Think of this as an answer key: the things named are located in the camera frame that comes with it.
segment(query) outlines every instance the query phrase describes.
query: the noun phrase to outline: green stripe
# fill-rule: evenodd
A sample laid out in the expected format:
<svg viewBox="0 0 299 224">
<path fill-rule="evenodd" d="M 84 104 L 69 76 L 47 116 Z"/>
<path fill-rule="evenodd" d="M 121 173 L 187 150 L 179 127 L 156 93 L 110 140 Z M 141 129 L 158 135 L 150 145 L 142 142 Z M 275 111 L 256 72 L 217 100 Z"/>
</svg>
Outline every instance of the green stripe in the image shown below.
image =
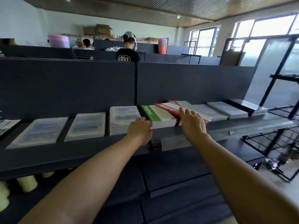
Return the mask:
<svg viewBox="0 0 299 224">
<path fill-rule="evenodd" d="M 161 119 L 157 116 L 157 114 L 152 110 L 149 105 L 141 105 L 145 114 L 151 121 L 161 121 Z"/>
</svg>

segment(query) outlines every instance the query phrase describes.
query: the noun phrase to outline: gray cap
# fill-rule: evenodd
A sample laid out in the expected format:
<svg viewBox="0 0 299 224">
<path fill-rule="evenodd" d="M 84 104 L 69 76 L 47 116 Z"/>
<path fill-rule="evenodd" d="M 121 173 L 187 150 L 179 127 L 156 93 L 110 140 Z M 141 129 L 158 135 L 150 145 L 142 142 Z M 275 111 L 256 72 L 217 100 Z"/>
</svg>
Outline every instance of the gray cap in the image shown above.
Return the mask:
<svg viewBox="0 0 299 224">
<path fill-rule="evenodd" d="M 135 40 L 135 45 L 134 45 L 134 50 L 137 49 L 137 40 L 136 40 L 136 36 L 131 32 L 131 31 L 127 31 L 125 33 L 125 35 L 127 35 L 128 37 L 132 37 Z"/>
</svg>

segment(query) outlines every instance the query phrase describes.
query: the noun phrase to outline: black t-shirt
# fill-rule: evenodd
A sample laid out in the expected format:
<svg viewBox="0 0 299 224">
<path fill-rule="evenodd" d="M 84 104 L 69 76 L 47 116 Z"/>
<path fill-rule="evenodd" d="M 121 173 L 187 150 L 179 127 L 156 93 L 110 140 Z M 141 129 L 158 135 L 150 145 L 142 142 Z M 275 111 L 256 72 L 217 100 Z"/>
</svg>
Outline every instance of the black t-shirt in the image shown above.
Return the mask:
<svg viewBox="0 0 299 224">
<path fill-rule="evenodd" d="M 117 51 L 117 60 L 125 62 L 139 62 L 140 57 L 134 50 L 122 48 Z"/>
</svg>

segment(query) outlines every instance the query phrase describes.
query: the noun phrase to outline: right arm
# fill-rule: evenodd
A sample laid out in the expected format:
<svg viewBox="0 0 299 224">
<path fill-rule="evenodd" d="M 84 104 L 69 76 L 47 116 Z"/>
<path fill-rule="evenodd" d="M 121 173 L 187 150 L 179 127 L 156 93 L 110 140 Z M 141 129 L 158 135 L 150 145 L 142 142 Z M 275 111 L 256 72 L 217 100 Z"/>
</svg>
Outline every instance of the right arm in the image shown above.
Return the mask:
<svg viewBox="0 0 299 224">
<path fill-rule="evenodd" d="M 299 223 L 299 208 L 272 182 L 215 142 L 195 112 L 180 114 L 186 138 L 210 167 L 239 224 Z"/>
</svg>

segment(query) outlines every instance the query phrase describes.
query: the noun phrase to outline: erke logo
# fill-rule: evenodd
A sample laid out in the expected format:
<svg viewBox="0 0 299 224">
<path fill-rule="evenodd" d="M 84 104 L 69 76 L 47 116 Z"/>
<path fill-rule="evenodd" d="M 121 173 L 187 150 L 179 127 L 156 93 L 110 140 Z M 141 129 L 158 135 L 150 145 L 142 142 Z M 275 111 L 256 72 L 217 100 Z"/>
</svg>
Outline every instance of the erke logo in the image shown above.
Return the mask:
<svg viewBox="0 0 299 224">
<path fill-rule="evenodd" d="M 128 57 L 128 56 L 126 56 L 126 55 L 118 56 L 117 60 L 118 60 L 118 61 L 131 62 L 131 58 Z"/>
</svg>

